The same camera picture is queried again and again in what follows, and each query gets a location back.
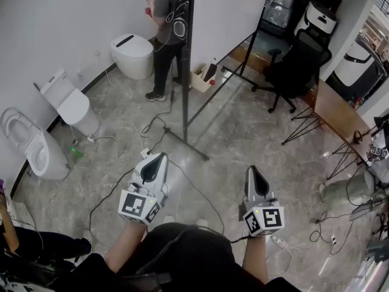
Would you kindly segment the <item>white rounded smart toilet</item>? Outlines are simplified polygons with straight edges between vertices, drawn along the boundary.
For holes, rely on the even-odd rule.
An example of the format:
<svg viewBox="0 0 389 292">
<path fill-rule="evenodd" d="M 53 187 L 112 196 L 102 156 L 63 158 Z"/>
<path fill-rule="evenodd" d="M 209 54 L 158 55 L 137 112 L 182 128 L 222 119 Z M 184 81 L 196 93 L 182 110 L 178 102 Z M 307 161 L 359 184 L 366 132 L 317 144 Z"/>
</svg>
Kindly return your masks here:
<svg viewBox="0 0 389 292">
<path fill-rule="evenodd" d="M 115 38 L 111 55 L 120 71 L 133 80 L 144 80 L 153 73 L 153 45 L 141 36 L 126 33 Z"/>
</svg>

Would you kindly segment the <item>white toilet with tank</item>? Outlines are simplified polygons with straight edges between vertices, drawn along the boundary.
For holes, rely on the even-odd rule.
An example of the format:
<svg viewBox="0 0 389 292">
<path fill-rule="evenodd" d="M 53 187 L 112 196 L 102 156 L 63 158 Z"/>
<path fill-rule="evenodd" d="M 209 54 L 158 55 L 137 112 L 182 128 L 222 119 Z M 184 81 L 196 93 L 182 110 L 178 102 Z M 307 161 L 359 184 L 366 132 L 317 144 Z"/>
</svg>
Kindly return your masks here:
<svg viewBox="0 0 389 292">
<path fill-rule="evenodd" d="M 64 69 L 58 70 L 40 89 L 40 93 L 66 124 L 85 136 L 97 132 L 100 122 L 88 97 L 74 86 Z"/>
</svg>

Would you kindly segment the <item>beige storage box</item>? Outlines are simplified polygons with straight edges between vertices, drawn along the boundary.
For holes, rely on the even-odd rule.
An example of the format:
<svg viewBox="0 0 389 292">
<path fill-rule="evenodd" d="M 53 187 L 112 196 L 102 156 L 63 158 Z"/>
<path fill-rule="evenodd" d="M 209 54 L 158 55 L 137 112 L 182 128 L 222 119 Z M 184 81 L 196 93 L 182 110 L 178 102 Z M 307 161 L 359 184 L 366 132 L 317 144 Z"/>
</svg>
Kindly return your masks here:
<svg viewBox="0 0 389 292">
<path fill-rule="evenodd" d="M 203 64 L 199 68 L 191 71 L 190 85 L 199 92 L 206 92 L 211 86 L 216 84 L 216 74 L 211 78 L 209 82 L 202 80 L 202 71 L 206 64 Z"/>
</svg>

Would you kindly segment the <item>white toilet with open lid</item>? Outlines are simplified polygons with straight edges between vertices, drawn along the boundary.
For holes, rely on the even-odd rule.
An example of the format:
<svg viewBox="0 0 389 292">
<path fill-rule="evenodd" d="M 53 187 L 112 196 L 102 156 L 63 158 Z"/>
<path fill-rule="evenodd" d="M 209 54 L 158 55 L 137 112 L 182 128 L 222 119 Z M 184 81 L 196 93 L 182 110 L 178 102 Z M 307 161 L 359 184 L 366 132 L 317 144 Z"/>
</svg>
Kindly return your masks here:
<svg viewBox="0 0 389 292">
<path fill-rule="evenodd" d="M 69 173 L 67 159 L 57 142 L 16 108 L 7 108 L 0 116 L 0 130 L 27 158 L 36 176 L 62 180 Z"/>
</svg>

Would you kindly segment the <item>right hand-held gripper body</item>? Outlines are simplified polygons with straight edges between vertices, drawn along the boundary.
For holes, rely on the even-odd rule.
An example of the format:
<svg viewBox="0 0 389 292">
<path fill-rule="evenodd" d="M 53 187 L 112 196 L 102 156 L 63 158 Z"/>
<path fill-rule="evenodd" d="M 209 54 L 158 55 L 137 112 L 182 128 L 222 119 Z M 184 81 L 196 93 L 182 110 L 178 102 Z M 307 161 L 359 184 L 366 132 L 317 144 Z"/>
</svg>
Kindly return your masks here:
<svg viewBox="0 0 389 292">
<path fill-rule="evenodd" d="M 284 228 L 284 207 L 274 195 L 262 200 L 255 197 L 253 201 L 244 195 L 241 205 L 241 218 L 251 237 L 271 235 Z"/>
</svg>

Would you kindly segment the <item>person's black clothing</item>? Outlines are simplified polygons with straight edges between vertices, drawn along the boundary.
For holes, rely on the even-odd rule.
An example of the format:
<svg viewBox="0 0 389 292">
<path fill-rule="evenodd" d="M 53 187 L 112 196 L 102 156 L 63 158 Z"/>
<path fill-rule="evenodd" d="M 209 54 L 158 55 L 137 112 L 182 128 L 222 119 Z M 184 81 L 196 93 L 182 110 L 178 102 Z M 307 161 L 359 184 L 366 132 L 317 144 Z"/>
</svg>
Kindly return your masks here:
<svg viewBox="0 0 389 292">
<path fill-rule="evenodd" d="M 91 254 L 57 283 L 60 292 L 300 292 L 283 277 L 262 283 L 235 262 L 230 241 L 195 225 L 166 223 L 145 232 L 117 272 Z"/>
</svg>

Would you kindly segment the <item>white rounded machine black screen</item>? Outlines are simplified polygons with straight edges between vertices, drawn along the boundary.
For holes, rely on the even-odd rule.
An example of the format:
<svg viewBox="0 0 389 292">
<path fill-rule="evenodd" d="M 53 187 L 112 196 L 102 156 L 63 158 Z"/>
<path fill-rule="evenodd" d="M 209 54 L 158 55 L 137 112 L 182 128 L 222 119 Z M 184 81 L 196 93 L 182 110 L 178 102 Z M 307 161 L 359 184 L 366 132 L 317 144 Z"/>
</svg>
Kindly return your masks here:
<svg viewBox="0 0 389 292">
<path fill-rule="evenodd" d="M 313 28 L 320 36 L 330 39 L 336 24 L 337 18 L 330 9 L 316 1 L 310 1 L 295 27 L 294 35 L 301 29 Z"/>
</svg>

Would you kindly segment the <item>plastic-wrapped black appliance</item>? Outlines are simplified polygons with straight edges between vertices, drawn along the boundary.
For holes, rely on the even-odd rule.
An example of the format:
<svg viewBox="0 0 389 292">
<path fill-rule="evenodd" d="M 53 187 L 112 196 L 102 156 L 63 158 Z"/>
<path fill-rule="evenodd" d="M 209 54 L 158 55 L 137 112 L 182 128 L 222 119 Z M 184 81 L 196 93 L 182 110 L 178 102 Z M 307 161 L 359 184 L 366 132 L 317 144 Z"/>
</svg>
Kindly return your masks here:
<svg viewBox="0 0 389 292">
<path fill-rule="evenodd" d="M 260 19 L 260 29 L 283 36 L 289 25 L 295 0 L 266 0 Z"/>
</svg>

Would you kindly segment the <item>person's right forearm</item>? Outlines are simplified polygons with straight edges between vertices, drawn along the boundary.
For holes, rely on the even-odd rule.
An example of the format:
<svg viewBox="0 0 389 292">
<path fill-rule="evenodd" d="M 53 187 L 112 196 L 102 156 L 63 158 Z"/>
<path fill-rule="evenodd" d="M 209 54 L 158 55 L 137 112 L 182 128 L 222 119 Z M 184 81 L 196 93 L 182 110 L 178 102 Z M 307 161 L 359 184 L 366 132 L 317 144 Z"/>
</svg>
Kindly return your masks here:
<svg viewBox="0 0 389 292">
<path fill-rule="evenodd" d="M 242 267 L 251 275 L 262 281 L 269 282 L 266 264 L 265 236 L 252 237 L 247 240 Z"/>
</svg>

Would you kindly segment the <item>person's left forearm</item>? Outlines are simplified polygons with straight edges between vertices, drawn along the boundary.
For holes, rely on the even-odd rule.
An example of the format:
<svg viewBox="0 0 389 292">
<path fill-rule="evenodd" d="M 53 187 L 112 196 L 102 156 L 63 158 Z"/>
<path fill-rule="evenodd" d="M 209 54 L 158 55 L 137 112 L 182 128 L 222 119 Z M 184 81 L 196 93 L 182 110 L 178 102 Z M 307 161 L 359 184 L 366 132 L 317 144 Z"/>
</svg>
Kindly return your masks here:
<svg viewBox="0 0 389 292">
<path fill-rule="evenodd" d="M 104 260 L 108 268 L 117 273 L 132 256 L 146 232 L 146 225 L 127 221 L 115 243 L 108 249 Z"/>
</svg>

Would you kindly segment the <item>white and black rounded machine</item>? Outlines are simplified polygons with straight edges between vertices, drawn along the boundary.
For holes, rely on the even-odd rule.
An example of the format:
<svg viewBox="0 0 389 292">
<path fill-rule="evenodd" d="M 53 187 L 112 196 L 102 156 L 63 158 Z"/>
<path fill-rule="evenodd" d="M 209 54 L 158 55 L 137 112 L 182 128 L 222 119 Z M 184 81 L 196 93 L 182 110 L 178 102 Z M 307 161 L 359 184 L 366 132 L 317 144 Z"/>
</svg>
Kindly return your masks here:
<svg viewBox="0 0 389 292">
<path fill-rule="evenodd" d="M 386 74 L 379 56 L 357 36 L 326 83 L 344 100 L 354 103 L 364 98 Z"/>
</svg>

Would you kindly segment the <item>white partition board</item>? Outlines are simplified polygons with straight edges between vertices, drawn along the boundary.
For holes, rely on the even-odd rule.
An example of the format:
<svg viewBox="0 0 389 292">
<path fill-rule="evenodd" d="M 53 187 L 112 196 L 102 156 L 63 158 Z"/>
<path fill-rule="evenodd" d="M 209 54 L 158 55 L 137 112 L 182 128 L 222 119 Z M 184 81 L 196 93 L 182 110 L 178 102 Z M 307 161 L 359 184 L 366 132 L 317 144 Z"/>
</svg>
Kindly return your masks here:
<svg viewBox="0 0 389 292">
<path fill-rule="evenodd" d="M 246 39 L 254 39 L 260 26 L 266 0 L 189 0 L 187 45 L 183 49 L 182 133 L 169 127 L 167 135 L 207 161 L 207 155 L 188 143 L 188 128 L 202 112 L 188 116 L 190 72 L 201 64 L 220 63 Z"/>
</svg>

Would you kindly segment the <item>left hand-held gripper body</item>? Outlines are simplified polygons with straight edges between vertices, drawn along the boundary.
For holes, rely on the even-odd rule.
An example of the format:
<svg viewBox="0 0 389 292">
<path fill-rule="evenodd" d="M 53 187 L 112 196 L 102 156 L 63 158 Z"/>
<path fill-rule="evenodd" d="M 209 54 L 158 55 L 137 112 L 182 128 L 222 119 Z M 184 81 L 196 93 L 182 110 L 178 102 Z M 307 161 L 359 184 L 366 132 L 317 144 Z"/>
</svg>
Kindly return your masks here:
<svg viewBox="0 0 389 292">
<path fill-rule="evenodd" d="M 155 190 L 150 183 L 132 181 L 121 192 L 118 214 L 127 220 L 149 226 L 165 205 L 167 194 L 164 188 L 168 188 L 166 182 L 162 190 Z"/>
</svg>

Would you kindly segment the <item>grey cloth bag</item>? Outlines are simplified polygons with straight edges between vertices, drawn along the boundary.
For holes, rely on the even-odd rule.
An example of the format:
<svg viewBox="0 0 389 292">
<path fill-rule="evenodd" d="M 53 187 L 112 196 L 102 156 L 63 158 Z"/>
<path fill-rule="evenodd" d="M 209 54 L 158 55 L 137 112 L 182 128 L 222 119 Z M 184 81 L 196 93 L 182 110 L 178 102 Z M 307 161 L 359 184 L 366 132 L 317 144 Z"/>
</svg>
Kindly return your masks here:
<svg viewBox="0 0 389 292">
<path fill-rule="evenodd" d="M 369 171 L 354 175 L 350 179 L 319 185 L 320 198 L 324 203 L 335 204 L 350 201 L 362 204 L 374 193 L 374 176 Z"/>
</svg>

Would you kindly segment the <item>wooden table with hairpin legs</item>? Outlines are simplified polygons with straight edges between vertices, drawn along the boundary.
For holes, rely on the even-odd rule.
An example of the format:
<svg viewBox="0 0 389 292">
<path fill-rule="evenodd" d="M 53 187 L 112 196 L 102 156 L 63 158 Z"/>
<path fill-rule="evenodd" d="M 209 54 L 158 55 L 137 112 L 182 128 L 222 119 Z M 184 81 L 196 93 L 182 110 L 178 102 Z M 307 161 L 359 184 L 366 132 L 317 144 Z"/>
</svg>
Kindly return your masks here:
<svg viewBox="0 0 389 292">
<path fill-rule="evenodd" d="M 358 166 L 368 165 L 373 129 L 323 80 L 320 80 L 317 85 L 313 102 L 291 120 L 301 120 L 301 124 L 282 142 L 283 145 L 324 125 L 342 140 L 341 146 L 332 152 L 334 155 L 340 155 L 341 158 L 327 180 L 334 178 L 353 163 Z M 364 134 L 361 144 L 353 143 L 355 131 Z"/>
</svg>

